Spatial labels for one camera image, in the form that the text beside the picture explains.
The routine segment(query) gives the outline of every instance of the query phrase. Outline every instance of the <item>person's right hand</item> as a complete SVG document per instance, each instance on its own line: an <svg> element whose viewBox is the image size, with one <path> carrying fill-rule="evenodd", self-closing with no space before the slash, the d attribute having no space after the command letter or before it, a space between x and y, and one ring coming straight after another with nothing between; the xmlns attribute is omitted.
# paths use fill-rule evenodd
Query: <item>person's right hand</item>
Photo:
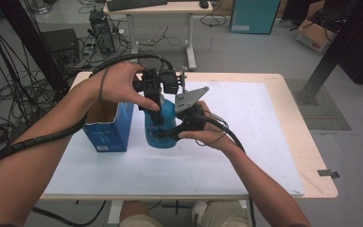
<svg viewBox="0 0 363 227"><path fill-rule="evenodd" d="M204 101L199 101L198 104L205 116L213 118ZM221 151L226 151L236 146L235 142L224 131L210 123L206 123L203 131L183 131L179 134L179 137L183 139L196 139L211 148Z"/></svg>

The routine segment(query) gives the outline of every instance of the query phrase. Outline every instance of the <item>gray floor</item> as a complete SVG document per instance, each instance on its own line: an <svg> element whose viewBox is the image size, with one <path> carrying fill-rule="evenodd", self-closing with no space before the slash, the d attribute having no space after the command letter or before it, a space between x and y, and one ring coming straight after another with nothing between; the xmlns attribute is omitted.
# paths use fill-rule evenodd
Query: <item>gray floor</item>
<svg viewBox="0 0 363 227"><path fill-rule="evenodd" d="M78 35L86 36L85 25L46 25L44 28L74 27ZM242 72L277 73L286 79L308 79L322 55L295 40L291 26L275 24L271 35L232 34L228 26L207 27L195 20L194 47L198 72ZM139 38L155 37L158 27L147 28ZM12 46L22 52L20 43L4 18L0 17L0 32L10 40ZM170 27L166 36L185 39L186 30ZM180 46L169 46L163 41L155 48L145 51L161 53L180 68L186 65L184 51ZM6 83L0 74L0 88ZM363 85L351 82L340 67L337 67L324 84L335 101L351 131L311 131L326 165L337 171L340 178L334 179L338 190L335 199L298 200L313 226L363 226ZM0 107L6 113L8 105ZM156 201L149 201L151 206ZM76 222L92 218L101 201L40 201L39 205L55 211ZM191 226L189 209L181 209L175 215L174 209L152 210L165 226ZM108 206L91 226L103 226L108 216ZM268 226L257 215L258 226ZM65 226L55 220L31 214L26 226Z"/></svg>

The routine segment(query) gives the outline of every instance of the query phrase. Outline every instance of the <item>person's left hand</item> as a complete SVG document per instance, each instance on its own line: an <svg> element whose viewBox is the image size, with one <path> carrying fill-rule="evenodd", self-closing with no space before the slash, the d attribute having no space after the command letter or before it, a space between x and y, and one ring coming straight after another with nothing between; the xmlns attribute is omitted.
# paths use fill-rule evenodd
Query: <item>person's left hand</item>
<svg viewBox="0 0 363 227"><path fill-rule="evenodd" d="M140 96L132 87L136 74L144 70L144 66L128 61L119 62L109 69L105 78L105 70L100 71L90 79L95 86L102 85L101 98L110 102L132 102L148 110L159 111L159 106L152 100Z"/></svg>

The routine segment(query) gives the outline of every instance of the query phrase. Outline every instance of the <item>plastic bottle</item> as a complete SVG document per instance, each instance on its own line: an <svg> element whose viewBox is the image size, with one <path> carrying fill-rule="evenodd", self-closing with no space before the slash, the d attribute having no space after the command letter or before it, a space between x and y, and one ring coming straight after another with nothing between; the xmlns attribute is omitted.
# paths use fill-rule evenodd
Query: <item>plastic bottle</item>
<svg viewBox="0 0 363 227"><path fill-rule="evenodd" d="M176 141L170 137L163 139L156 138L153 133L158 131L169 131L176 127L175 104L161 96L161 114L164 118L164 123L161 126L155 126L147 111L146 115L146 139L150 146L154 148L173 148L176 146Z"/></svg>

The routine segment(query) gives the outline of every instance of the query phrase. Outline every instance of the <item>desk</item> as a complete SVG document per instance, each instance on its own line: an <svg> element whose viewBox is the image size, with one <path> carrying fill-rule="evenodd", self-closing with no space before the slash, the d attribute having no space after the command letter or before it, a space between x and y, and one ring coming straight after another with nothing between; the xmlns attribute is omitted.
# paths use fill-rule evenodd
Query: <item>desk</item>
<svg viewBox="0 0 363 227"><path fill-rule="evenodd" d="M297 108L297 105L290 94L285 80L280 75L275 74L232 74L232 73L187 73L187 86L189 81L230 81L230 82L250 82L250 83L262 83L265 84L268 95L271 100L271 104L273 105L274 112L276 113L277 119L279 120L280 127L282 129L283 135L285 137L285 141L288 145L288 148L291 152L292 160L295 163L297 168L304 194L300 196L300 198L333 198L337 196L337 189L335 184L333 183L330 177L321 177L318 174L318 170L326 169L325 163L323 162L320 153L315 145L311 134L309 133L303 118ZM83 79L88 78L89 73L80 73L77 77L75 83L80 82ZM218 183L215 186L215 190L211 195L202 193L207 188L196 188L194 191L189 191L188 194L183 191L183 189L179 190L179 188L175 189L175 185L179 182L184 180L186 181L193 181L191 184L199 183L204 178L211 178L213 177L213 173L209 172L206 169L203 169L201 172L194 172L193 174L197 174L196 177L193 179L184 179L186 173L188 171L189 166L184 166L184 169L180 169L181 173L177 173L173 170L174 166L169 165L166 162L170 160L173 163L183 162L187 160L188 157L182 157L182 153L177 152L162 152L163 156L157 155L155 158L162 159L162 165L160 166L150 166L152 171L158 171L158 168L163 172L163 175L171 175L166 176L167 179L177 179L177 181L169 181L163 183L163 185L168 189L166 191L166 195L159 195L157 194L148 194L147 187L144 186L143 183L140 182L122 182L120 187L127 188L126 194L119 194L119 193L111 193L111 194L104 194L104 193L96 193L95 188L105 188L111 187L112 181L115 181L118 178L116 175L120 177L120 175L125 172L126 170L129 173L132 173L134 176L140 176L146 174L145 172L139 173L138 172L138 165L143 165L145 163L144 159L141 157L137 157L136 161L134 160L131 162L131 165L128 166L128 169L116 169L117 166L113 165L111 167L111 171L115 172L112 176L108 176L108 179L102 179L103 176L98 174L96 171L96 167L100 165L108 165L110 158L112 160L115 159L122 159L126 160L128 157L125 156L125 153L120 154L108 154L108 153L96 153L93 146L88 146L89 141L85 142L82 140L86 140L87 137L84 134L84 137L78 137L81 139L80 143L82 145L69 145L68 149L66 150L60 164L58 166L57 172L55 172L51 183L47 187L47 190L42 195L42 199L54 199L54 200L156 200L156 199L170 199L170 200L179 200L179 199L203 199L203 200L245 200L248 197L247 192L244 193L240 191L239 194L228 194L230 192L232 185L225 185L226 183ZM94 155L95 157L100 156L99 163L93 163L90 160L81 157L88 149L88 155ZM63 163L71 162L76 163L73 166L64 166ZM90 177L84 177L77 174L77 171L87 170L88 175ZM61 174L67 175L67 179L63 179ZM79 194L78 188L74 188L74 182L87 182L89 188L87 189L87 193Z"/></svg>
<svg viewBox="0 0 363 227"><path fill-rule="evenodd" d="M209 14L209 8L202 9L199 2L168 2L167 5L148 7L141 9L128 9L120 11L108 11L105 4L104 13L110 15L126 14L129 24L131 53L138 52L138 42L135 40L134 29L138 26L188 26L188 40L186 41L186 52L188 67L190 70L197 68L193 49L193 15Z"/></svg>

